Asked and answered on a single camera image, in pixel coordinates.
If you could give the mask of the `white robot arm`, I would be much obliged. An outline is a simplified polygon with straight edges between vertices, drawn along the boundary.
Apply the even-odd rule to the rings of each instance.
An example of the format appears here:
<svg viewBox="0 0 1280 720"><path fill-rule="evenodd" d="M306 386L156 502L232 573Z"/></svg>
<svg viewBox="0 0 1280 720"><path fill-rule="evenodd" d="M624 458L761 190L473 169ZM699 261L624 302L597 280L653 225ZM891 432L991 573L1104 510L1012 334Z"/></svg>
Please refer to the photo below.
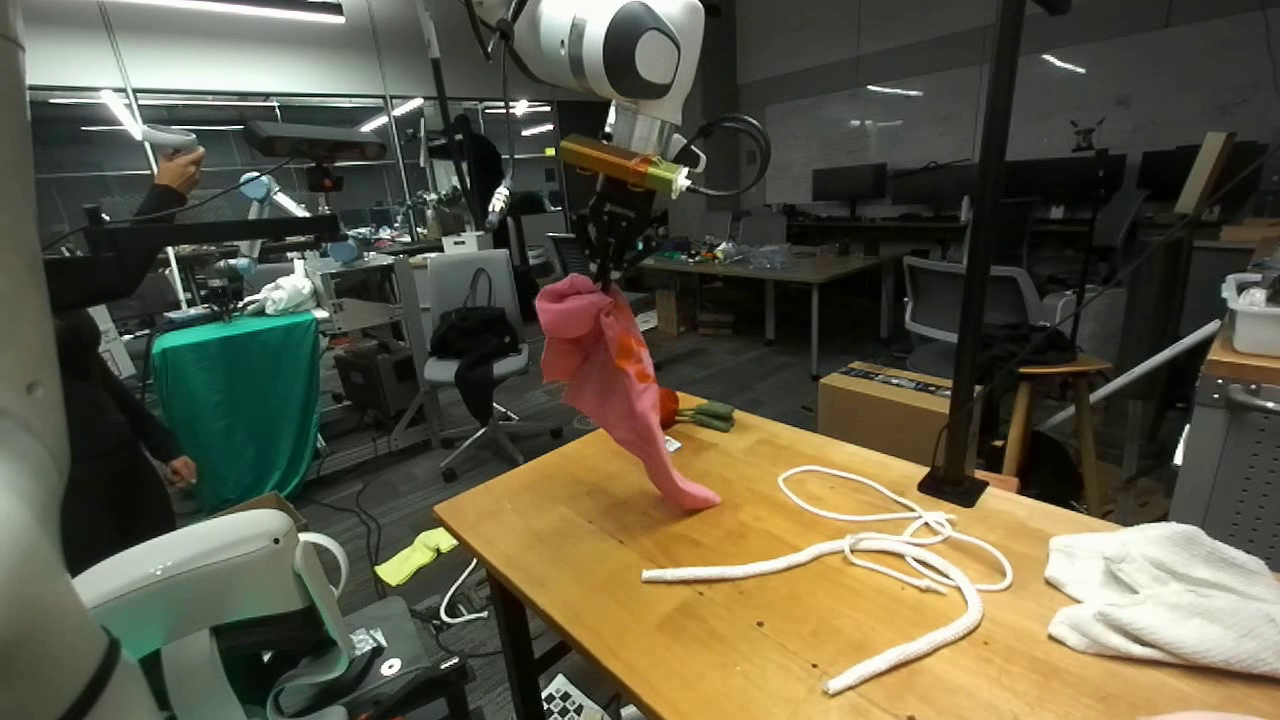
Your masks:
<svg viewBox="0 0 1280 720"><path fill-rule="evenodd" d="M703 44L699 0L462 0L517 63L617 104L617 145L665 155ZM0 0L0 705L8 720L140 720L149 682L87 613L59 551L67 419L23 81L23 0Z"/></svg>

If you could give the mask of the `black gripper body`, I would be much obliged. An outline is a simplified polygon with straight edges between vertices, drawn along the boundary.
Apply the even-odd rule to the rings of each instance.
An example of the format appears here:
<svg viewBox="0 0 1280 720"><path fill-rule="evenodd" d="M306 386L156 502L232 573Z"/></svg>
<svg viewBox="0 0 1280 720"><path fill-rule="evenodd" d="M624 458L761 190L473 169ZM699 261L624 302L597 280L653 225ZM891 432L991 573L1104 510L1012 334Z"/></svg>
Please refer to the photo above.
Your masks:
<svg viewBox="0 0 1280 720"><path fill-rule="evenodd" d="M639 254L639 235L656 225L656 192L629 186L601 186L570 215L581 272L601 287L612 287L629 261Z"/></svg>

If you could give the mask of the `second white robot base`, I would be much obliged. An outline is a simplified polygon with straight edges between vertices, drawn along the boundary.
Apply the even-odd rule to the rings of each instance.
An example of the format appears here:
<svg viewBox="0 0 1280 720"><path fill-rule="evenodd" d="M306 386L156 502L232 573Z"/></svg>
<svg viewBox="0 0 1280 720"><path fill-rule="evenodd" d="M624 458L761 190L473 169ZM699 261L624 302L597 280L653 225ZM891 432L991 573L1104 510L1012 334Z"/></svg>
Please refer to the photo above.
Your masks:
<svg viewBox="0 0 1280 720"><path fill-rule="evenodd" d="M340 613L348 551L281 510L241 510L83 570L72 587L128 661L161 661L175 720L394 720L467 713L462 666L427 657L403 603ZM312 618L312 645L259 700L232 684L218 628Z"/></svg>

